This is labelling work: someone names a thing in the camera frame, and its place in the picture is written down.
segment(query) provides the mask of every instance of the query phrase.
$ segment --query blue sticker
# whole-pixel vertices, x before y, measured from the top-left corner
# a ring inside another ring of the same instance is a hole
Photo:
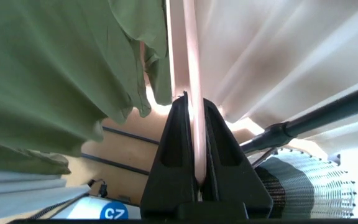
[[[100,219],[126,220],[128,219],[128,209],[121,202],[110,202],[103,207]]]

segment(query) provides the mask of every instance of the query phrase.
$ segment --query green cloth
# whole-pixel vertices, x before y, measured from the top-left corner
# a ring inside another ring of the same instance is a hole
[[[157,103],[171,103],[163,4],[0,1],[0,146],[15,166],[37,170],[13,149],[79,156],[84,141],[103,139],[103,118],[123,123],[134,106],[147,116],[140,42]]]

